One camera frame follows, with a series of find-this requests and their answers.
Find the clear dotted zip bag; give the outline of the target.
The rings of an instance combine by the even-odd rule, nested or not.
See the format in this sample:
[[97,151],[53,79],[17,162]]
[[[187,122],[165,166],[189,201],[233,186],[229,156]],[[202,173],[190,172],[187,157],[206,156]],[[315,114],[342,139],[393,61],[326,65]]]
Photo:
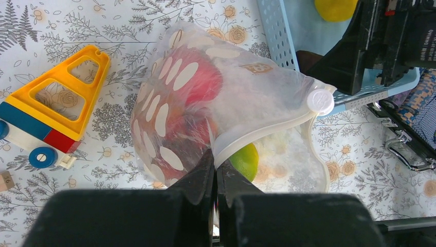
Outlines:
[[[223,75],[222,88],[212,101],[186,107],[158,79],[164,60],[182,46],[205,52]],[[264,192],[327,192],[329,172],[312,143],[318,116],[334,107],[335,87],[293,69],[282,68],[208,34],[197,25],[178,22],[158,42],[132,110],[146,110],[150,120],[158,105],[209,108],[217,133],[211,139],[216,167],[253,143],[259,153],[252,181]]]

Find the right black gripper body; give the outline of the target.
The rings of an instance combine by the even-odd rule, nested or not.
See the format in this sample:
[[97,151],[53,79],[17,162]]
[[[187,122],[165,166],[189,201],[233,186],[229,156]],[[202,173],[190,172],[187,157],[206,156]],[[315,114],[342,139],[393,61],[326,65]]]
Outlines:
[[435,68],[435,1],[376,1],[366,67],[390,86],[414,67]]

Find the black poker chip case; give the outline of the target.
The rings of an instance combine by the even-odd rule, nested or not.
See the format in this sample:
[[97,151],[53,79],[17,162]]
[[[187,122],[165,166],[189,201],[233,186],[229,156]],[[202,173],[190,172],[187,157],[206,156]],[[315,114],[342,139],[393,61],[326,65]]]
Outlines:
[[415,88],[368,105],[395,134],[384,148],[416,172],[435,170],[435,69],[420,72]]

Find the green yellow mango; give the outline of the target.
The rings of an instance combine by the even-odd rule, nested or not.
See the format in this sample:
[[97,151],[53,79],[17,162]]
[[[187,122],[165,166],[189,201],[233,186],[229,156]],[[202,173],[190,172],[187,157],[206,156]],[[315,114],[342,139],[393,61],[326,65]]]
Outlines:
[[232,166],[252,182],[258,172],[259,153],[253,143],[238,150],[229,158]]

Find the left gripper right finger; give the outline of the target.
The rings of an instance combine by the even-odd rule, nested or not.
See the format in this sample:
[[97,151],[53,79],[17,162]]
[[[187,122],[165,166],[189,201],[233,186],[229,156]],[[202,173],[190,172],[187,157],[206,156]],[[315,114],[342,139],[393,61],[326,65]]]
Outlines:
[[366,207],[335,193],[264,193],[230,163],[216,171],[223,246],[384,246]]

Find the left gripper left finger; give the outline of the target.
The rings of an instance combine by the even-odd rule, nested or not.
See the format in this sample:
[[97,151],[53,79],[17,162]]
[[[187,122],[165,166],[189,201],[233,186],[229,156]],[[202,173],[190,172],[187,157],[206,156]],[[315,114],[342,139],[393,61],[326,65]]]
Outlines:
[[212,246],[214,159],[164,190],[77,189],[52,196],[24,246]]

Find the red tomato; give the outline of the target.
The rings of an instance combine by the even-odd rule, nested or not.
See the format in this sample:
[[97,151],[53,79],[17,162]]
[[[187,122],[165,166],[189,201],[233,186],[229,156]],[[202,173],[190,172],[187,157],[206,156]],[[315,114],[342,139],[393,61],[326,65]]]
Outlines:
[[186,107],[212,101],[223,85],[223,75],[204,51],[182,46],[164,60],[158,76]]

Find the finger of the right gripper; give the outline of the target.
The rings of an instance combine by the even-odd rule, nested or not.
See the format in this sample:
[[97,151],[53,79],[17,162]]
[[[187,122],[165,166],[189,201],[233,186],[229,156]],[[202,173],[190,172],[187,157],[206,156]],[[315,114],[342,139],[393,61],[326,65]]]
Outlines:
[[364,75],[364,57],[368,49],[369,27],[364,7],[357,7],[342,38],[307,72],[343,94],[360,92]]

